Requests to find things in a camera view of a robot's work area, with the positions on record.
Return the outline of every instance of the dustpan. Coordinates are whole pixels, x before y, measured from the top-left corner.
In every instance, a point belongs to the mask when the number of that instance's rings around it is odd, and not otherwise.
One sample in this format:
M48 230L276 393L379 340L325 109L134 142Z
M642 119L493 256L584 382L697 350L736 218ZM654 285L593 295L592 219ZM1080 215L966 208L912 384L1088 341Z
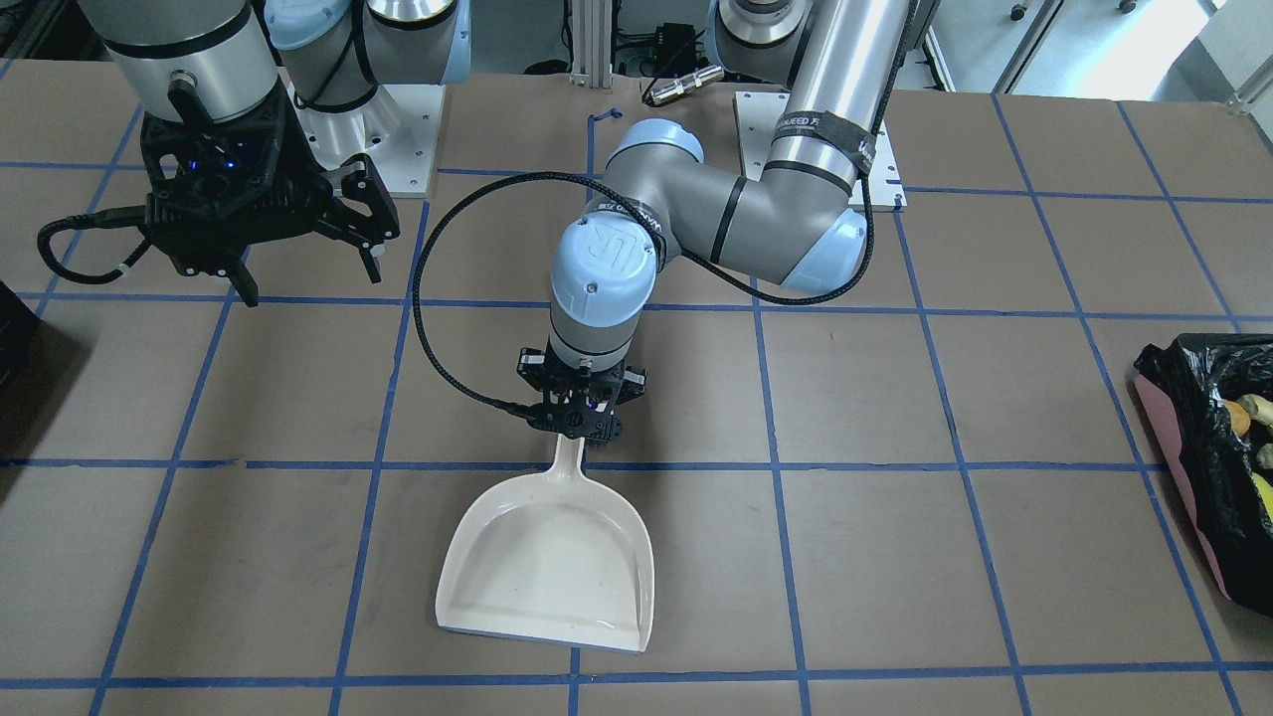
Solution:
M504 480L465 512L442 566L438 626L642 652L654 617L654 550L636 510L583 475L583 438L552 466Z

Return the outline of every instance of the metal connector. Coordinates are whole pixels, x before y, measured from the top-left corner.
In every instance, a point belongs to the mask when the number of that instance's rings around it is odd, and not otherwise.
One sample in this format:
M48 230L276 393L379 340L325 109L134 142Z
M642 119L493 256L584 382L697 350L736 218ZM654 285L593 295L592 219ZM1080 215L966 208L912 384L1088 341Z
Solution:
M721 65L708 65L701 70L679 76L663 87L654 89L651 92L649 99L656 107L662 107L722 79L724 79L724 68Z

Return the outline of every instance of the trash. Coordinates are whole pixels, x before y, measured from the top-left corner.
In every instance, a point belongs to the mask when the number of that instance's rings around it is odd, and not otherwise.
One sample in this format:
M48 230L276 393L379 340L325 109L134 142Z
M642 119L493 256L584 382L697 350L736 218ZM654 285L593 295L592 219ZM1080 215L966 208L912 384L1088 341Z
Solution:
M1273 521L1251 461L1273 432L1255 401L1246 437L1225 397L1273 395L1273 335L1184 334L1147 345L1136 389L1225 595L1273 617Z

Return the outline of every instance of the white mounting plate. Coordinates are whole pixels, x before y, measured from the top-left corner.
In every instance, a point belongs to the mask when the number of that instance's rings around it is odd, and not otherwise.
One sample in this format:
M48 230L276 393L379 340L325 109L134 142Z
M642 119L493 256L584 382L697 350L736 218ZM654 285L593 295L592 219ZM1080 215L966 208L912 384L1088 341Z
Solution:
M437 84L386 84L397 110L401 112L404 129L396 130L379 144L367 149L376 162L381 180L390 195L398 199L423 199L428 195L429 180L433 177L437 158L438 135L442 129L442 106L446 88ZM311 134L309 112L298 112L300 126ZM327 166L321 159L322 152L314 152L326 168L334 169L339 163Z
M774 140L774 125L787 110L785 92L736 92L733 94L735 117L738 121L738 154L742 157L742 172L750 180L759 180L760 171L769 157L769 145ZM892 141L887 125L880 127L876 140L875 168L871 171L871 204L873 209L892 210L899 201L906 205L906 191L901 187L901 172L892 154ZM861 181L853 185L853 197L849 206L862 208Z

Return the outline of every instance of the velcro strap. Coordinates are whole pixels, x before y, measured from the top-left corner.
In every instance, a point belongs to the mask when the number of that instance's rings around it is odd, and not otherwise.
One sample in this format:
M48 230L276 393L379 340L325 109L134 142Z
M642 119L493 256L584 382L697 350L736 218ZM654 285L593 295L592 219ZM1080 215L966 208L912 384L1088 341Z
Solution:
M873 134L830 112L788 112L778 120L774 139L784 136L812 136L836 148L853 162L862 176L871 173L875 164Z

